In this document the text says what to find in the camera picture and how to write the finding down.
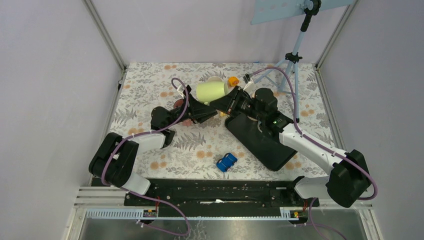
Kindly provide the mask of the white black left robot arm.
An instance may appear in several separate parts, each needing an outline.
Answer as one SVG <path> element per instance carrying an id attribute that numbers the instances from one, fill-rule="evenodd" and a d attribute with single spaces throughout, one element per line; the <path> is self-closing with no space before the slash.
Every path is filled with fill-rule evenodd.
<path id="1" fill-rule="evenodd" d="M 150 188 L 150 181 L 133 171 L 136 156 L 168 147 L 176 134 L 171 126 L 185 120 L 203 123 L 218 113 L 196 100 L 190 92 L 189 86 L 183 90 L 185 96 L 173 109 L 155 107 L 151 111 L 150 130 L 127 138 L 108 133 L 89 164 L 89 173 L 100 178 L 104 185 L 136 193 L 136 199 L 144 206 L 152 204 L 155 192 Z"/>

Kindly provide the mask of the large pink speckled mug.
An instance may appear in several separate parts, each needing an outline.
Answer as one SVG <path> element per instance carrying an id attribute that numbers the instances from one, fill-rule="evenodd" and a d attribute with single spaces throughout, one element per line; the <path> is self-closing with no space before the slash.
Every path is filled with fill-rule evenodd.
<path id="1" fill-rule="evenodd" d="M 173 104 L 173 108 L 174 109 L 176 109 L 176 108 L 179 108 L 179 107 L 181 107 L 181 106 L 183 106 L 185 104 L 185 101 L 184 101 L 184 99 L 178 99 L 174 104 Z"/>

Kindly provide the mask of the pink ceramic mug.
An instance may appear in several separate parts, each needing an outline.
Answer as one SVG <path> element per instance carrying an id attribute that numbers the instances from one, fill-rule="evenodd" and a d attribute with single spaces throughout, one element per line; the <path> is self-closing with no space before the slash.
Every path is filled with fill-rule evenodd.
<path id="1" fill-rule="evenodd" d="M 207 82 L 222 82 L 223 79 L 219 76 L 211 76 L 207 79 Z"/>

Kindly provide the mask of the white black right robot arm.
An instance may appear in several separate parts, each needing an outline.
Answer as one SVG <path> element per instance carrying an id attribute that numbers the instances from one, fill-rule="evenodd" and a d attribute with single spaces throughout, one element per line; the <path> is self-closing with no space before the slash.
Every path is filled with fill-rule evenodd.
<path id="1" fill-rule="evenodd" d="M 302 177 L 287 191 L 287 201 L 301 205 L 309 198 L 330 198 L 349 208 L 376 183 L 364 155 L 345 151 L 309 136 L 297 122 L 278 110 L 268 88 L 250 96 L 240 87 L 213 100 L 211 107 L 228 115 L 226 128 L 269 170 L 280 170 L 295 154 L 301 154 L 324 172 L 324 177 Z"/>

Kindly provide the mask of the light green mug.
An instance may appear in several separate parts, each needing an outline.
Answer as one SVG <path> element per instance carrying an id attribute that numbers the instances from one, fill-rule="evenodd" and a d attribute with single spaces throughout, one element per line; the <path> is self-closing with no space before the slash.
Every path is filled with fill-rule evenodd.
<path id="1" fill-rule="evenodd" d="M 229 87 L 222 81 L 208 81 L 196 86 L 196 98 L 201 103 L 210 103 L 229 93 Z"/>

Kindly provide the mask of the terracotta floral mug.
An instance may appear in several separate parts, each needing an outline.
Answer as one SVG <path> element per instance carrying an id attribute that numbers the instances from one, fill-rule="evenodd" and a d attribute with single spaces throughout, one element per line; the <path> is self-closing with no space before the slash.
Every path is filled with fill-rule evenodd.
<path id="1" fill-rule="evenodd" d="M 187 120 L 184 120 L 181 124 L 185 127 L 190 127 L 190 126 L 193 125 L 193 122 L 192 122 L 192 120 L 187 119 Z"/>

